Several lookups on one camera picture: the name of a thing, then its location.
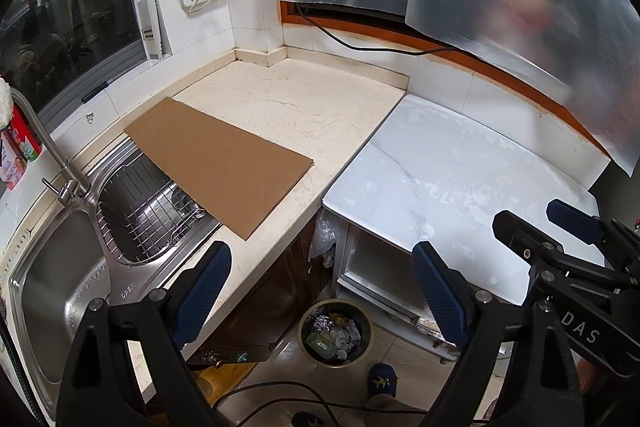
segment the wooden cabinet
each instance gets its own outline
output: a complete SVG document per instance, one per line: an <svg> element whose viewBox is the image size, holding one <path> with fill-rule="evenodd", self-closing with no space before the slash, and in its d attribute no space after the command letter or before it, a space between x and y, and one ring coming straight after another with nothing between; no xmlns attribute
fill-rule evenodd
<svg viewBox="0 0 640 427"><path fill-rule="evenodd" d="M330 281L322 258L309 262L316 220L309 221L238 306L188 360L191 367L260 362Z"/></svg>

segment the blue shoe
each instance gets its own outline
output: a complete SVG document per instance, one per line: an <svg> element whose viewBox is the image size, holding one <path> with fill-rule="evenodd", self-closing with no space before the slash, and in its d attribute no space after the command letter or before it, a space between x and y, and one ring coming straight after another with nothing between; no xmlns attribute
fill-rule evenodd
<svg viewBox="0 0 640 427"><path fill-rule="evenodd" d="M369 369L367 376L367 393L369 398L377 394L389 394L396 397L398 377L393 367L388 363L377 363Z"/></svg>
<svg viewBox="0 0 640 427"><path fill-rule="evenodd" d="M320 427L324 421L309 412L297 412L291 419L293 427Z"/></svg>

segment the white wall mount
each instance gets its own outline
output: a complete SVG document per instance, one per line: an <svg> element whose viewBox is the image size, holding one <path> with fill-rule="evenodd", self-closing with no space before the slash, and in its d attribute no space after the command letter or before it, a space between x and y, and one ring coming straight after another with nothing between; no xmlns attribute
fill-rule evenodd
<svg viewBox="0 0 640 427"><path fill-rule="evenodd" d="M136 7L136 19L142 36L148 60L162 58L162 39L156 0L133 0Z"/></svg>

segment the window frame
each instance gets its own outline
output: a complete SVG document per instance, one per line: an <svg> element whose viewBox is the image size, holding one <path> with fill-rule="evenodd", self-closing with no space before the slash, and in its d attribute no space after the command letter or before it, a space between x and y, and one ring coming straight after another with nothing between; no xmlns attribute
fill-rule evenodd
<svg viewBox="0 0 640 427"><path fill-rule="evenodd" d="M132 11L135 14L133 0L130 0L130 2ZM76 109L81 107L83 104L82 99L92 90L105 83L111 84L118 77L145 61L146 54L142 37L138 34L138 38L135 41L130 42L122 49L98 62L88 71L85 71L47 102L38 112L38 116L47 131L52 132L66 118L70 117Z"/></svg>
<svg viewBox="0 0 640 427"><path fill-rule="evenodd" d="M447 45L446 42L429 39L410 26L407 26L402 22L402 17L400 16L330 4L298 3L298 6L305 13L305 16L326 29L394 42L418 51L428 51ZM280 1L280 17L283 24L313 26L300 16L296 9L296 4L293 2ZM594 144L594 146L607 155L607 157L611 158L604 147L564 106L555 102L534 87L529 86L526 82L462 50L440 52L438 53L438 57L484 74L484 76L487 76L497 84L517 92L529 100L530 103L541 107L543 110L550 112L564 121L564 123L570 126L575 132Z"/></svg>

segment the beige countertop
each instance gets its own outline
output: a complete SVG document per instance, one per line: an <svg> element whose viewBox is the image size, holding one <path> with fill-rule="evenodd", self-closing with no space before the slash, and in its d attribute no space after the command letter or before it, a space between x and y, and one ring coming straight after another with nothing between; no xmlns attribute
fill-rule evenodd
<svg viewBox="0 0 640 427"><path fill-rule="evenodd" d="M216 329L313 217L329 185L403 95L404 91L369 78L287 58L271 68L233 62L174 97L314 161L249 240L221 227L182 268L194 266L213 241L231 247L231 274L198 340L183 349L185 357ZM140 389L149 399L154 388L142 349L137 343L130 348Z"/></svg>

